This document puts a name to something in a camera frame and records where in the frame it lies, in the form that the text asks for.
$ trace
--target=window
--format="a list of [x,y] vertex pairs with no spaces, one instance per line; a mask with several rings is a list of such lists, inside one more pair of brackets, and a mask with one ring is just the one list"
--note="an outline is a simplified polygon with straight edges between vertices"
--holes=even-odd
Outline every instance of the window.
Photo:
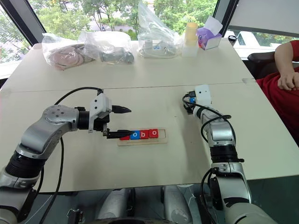
[[31,46],[0,6],[0,63],[21,60]]
[[287,43],[299,38],[283,35],[274,35],[258,32],[248,32],[228,29],[224,37],[234,35],[238,37],[234,45],[234,49],[242,59],[246,59],[248,55],[258,52],[274,51],[280,44]]
[[[126,32],[137,40],[139,0],[28,0],[49,33],[76,40],[81,30]],[[182,34],[187,22],[203,26],[217,0],[143,1],[170,28]]]

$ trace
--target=floor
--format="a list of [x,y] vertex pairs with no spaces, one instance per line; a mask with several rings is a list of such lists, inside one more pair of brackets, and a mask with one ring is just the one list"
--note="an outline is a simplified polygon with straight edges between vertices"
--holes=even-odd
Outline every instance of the floor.
[[[277,221],[278,224],[298,223],[298,186],[299,176],[249,181],[253,203],[260,206],[275,221]],[[197,199],[194,198],[194,196],[197,196],[199,192],[199,185],[194,184],[190,187],[183,186],[179,187],[179,189],[184,194],[184,197],[189,204],[193,223],[201,224],[202,222],[197,206]],[[160,201],[160,187],[144,187],[136,188],[135,190],[135,216],[163,219],[164,210],[163,204]],[[93,221],[109,192],[109,190],[93,190],[81,191],[72,196],[58,196],[44,223],[66,224],[67,212],[70,208],[82,209],[85,214],[85,222]],[[39,195],[33,205],[28,219],[22,223],[38,223],[50,201],[49,197],[50,195]],[[217,218],[220,224],[225,224],[223,213],[217,212]]]

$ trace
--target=red shirt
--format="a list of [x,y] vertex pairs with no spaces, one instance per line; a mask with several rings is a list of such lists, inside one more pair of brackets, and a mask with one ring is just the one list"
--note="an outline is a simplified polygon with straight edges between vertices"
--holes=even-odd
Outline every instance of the red shirt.
[[[299,61],[299,41],[291,41],[291,44],[294,52],[293,61]],[[299,146],[299,90],[281,90],[277,86],[279,78],[280,74],[276,72],[256,82]]]

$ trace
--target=green foliage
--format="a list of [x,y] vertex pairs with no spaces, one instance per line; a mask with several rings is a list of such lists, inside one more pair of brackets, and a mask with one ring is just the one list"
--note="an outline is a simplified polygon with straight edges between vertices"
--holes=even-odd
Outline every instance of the green foliage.
[[52,5],[51,1],[47,0],[29,0],[29,3],[36,14],[39,14],[40,9],[46,7],[50,8]]
[[111,23],[113,25],[127,25],[128,24],[126,20],[121,19],[121,18],[111,18],[110,22],[109,22],[108,18],[103,18],[100,20],[100,22],[103,24]]
[[39,9],[38,18],[48,33],[76,40],[81,30],[89,29],[90,19],[82,10],[68,10],[63,12],[57,4],[51,8]]
[[16,61],[18,59],[18,53],[15,53],[12,49],[5,49],[0,47],[0,63]]
[[155,0],[155,14],[170,29],[182,34],[188,22],[202,27],[213,15],[217,0]]
[[299,38],[290,37],[290,36],[281,36],[274,34],[264,34],[252,32],[256,37],[256,40],[261,46],[270,46],[271,43],[288,43],[293,40],[299,40]]
[[31,47],[2,8],[0,8],[0,43],[16,49],[14,52],[9,47],[0,46],[0,63],[18,60],[20,54],[26,54]]
[[129,29],[128,32],[125,32],[125,33],[131,37],[132,41],[137,41],[136,33],[133,30]]
[[[240,45],[245,45],[245,42],[241,35],[239,35],[240,30],[233,30],[234,34],[238,37],[238,42]],[[281,36],[281,35],[275,35],[275,34],[265,34],[265,33],[257,33],[252,32],[255,36],[257,42],[261,46],[269,47],[271,46],[271,43],[288,43],[290,41],[299,40],[299,38],[296,37],[290,37],[290,36]]]
[[122,0],[118,6],[121,16],[127,18],[127,24],[133,26],[136,37],[139,31],[138,3],[139,0]]
[[112,14],[118,9],[119,0],[72,0],[77,8],[80,6],[83,8],[84,13],[93,16],[98,15],[98,19],[102,19],[102,14],[105,14],[108,18],[109,23],[112,19]]

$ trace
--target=red letter block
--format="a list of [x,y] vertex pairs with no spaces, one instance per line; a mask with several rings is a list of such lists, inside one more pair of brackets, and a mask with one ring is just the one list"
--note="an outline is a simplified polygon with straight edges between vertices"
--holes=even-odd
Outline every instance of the red letter block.
[[158,129],[150,129],[149,130],[149,138],[153,139],[153,138],[158,138],[159,137],[159,131]]
[[124,141],[124,140],[130,140],[130,136],[128,135],[128,136],[126,136],[126,137],[122,137],[122,138],[120,138],[120,140],[121,140],[121,141]]
[[141,130],[140,131],[140,139],[148,139],[149,138],[149,131],[148,130]]

